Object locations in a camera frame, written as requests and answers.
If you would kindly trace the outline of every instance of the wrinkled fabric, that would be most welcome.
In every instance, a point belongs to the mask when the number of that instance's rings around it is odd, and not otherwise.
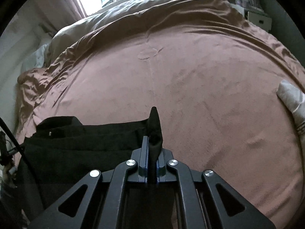
[[[282,79],[305,92],[297,59],[228,2],[172,0],[99,28],[49,68],[22,74],[17,138],[51,116],[120,123],[156,106],[163,148],[194,170],[214,169],[282,229],[303,192],[298,136],[276,95]]]

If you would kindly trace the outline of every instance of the triangular cutout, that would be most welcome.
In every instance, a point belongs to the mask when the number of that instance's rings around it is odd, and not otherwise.
[[[80,186],[78,190],[76,190],[68,199],[64,201],[63,204],[58,207],[58,211],[70,217],[75,217],[87,188],[88,186],[85,184]]]
[[[245,210],[245,207],[221,184],[216,184],[216,188],[228,216],[232,217]]]

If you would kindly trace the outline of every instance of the circular imprint on sheet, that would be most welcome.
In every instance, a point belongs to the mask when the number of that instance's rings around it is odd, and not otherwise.
[[[158,50],[155,48],[145,49],[138,54],[138,59],[149,59],[156,56]]]

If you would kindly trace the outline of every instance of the nightstand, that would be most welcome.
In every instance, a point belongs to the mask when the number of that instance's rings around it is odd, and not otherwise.
[[[253,8],[244,8],[232,3],[230,3],[230,5],[254,25],[264,29],[266,32],[271,30],[272,19],[266,13]]]

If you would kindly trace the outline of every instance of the white drawer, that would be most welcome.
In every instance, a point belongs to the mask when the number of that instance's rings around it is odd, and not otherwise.
[[[264,29],[266,32],[271,30],[272,19],[267,16],[259,15],[253,12],[248,12],[248,21],[252,22],[254,25]]]

